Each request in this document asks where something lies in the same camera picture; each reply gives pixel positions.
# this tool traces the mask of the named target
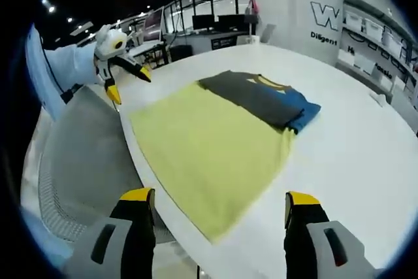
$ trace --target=floor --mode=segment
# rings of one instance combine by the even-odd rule
[[[102,93],[100,87],[95,86],[92,89],[100,94],[103,99],[106,99],[106,96]],[[56,238],[43,227],[40,220],[38,200],[39,163],[42,156],[42,148],[53,124],[49,114],[42,109],[25,159],[24,173],[22,176],[21,205],[25,210],[25,213],[28,213],[30,216],[28,221],[31,221],[32,223],[28,223],[31,224],[32,233],[38,244],[44,249],[51,250],[53,256],[56,256],[57,252],[59,252],[58,255],[61,254],[64,256],[56,263],[56,265],[60,267],[65,262],[65,258],[68,258],[71,255],[72,248],[71,245],[68,246],[66,242],[62,242],[62,245],[56,245]],[[196,278],[196,276],[196,263],[186,254],[177,242],[158,244],[155,247],[153,259],[153,277],[155,279],[192,279]],[[206,279],[209,277],[204,271],[201,271],[200,278]]]

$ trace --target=white table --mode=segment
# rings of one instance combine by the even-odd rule
[[[155,177],[128,113],[226,70],[261,73],[292,85],[322,109],[297,136],[280,175],[232,230],[211,244]],[[156,208],[177,241],[213,278],[285,278],[289,190],[317,197],[331,220],[362,241],[375,267],[390,262],[412,228],[418,208],[418,140],[391,106],[380,107],[371,90],[334,67],[272,46],[243,45],[171,63],[152,72],[152,83],[130,80],[119,89],[121,121],[139,177],[155,188]]]
[[[147,52],[148,50],[154,49],[155,47],[157,47],[159,45],[162,45],[162,44],[164,44],[164,42],[161,42],[161,41],[143,42],[141,45],[130,49],[128,54],[131,57],[136,57],[136,56],[139,56],[139,55],[143,54],[144,52]]]

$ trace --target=chair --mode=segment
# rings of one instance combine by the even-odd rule
[[[108,217],[122,194],[141,188],[118,113],[83,87],[52,126],[39,167],[40,214],[69,242]],[[174,238],[154,212],[157,243]]]

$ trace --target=folded yellow t-shirt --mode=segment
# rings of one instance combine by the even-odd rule
[[[161,185],[211,242],[278,174],[294,133],[194,83],[130,116]]]

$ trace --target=shelf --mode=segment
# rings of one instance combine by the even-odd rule
[[[353,65],[350,65],[340,59],[338,59],[335,67],[343,71],[345,74],[348,74],[355,80],[363,83],[365,86],[367,86],[377,94],[384,94],[388,102],[392,99],[392,94],[390,93],[390,91],[384,88],[378,80],[371,77],[369,74],[365,73],[361,69],[356,68]]]
[[[387,54],[389,54],[395,61],[397,61],[403,68],[405,68],[406,72],[412,76],[415,80],[418,80],[418,76],[411,70],[411,68],[404,63],[401,59],[396,57],[385,45],[383,45],[382,42],[379,42],[378,40],[374,39],[373,37],[367,35],[366,33],[363,33],[362,31],[359,31],[358,29],[355,29],[354,27],[351,27],[347,24],[342,25],[343,29],[346,29],[362,38],[364,38],[366,41],[371,42],[372,44],[375,44],[379,48],[381,48],[383,51],[385,51]]]
[[[375,18],[381,20],[384,24],[396,31],[401,37],[404,37],[406,40],[410,41],[415,49],[418,49],[418,45],[415,42],[413,36],[411,36],[409,32],[407,32],[401,25],[399,25],[397,21],[395,21],[388,14],[382,12],[380,9],[376,8],[370,3],[367,3],[364,0],[344,0],[344,2],[349,5],[353,5],[354,7],[357,7],[365,11],[366,13],[369,13],[370,15],[374,16]]]

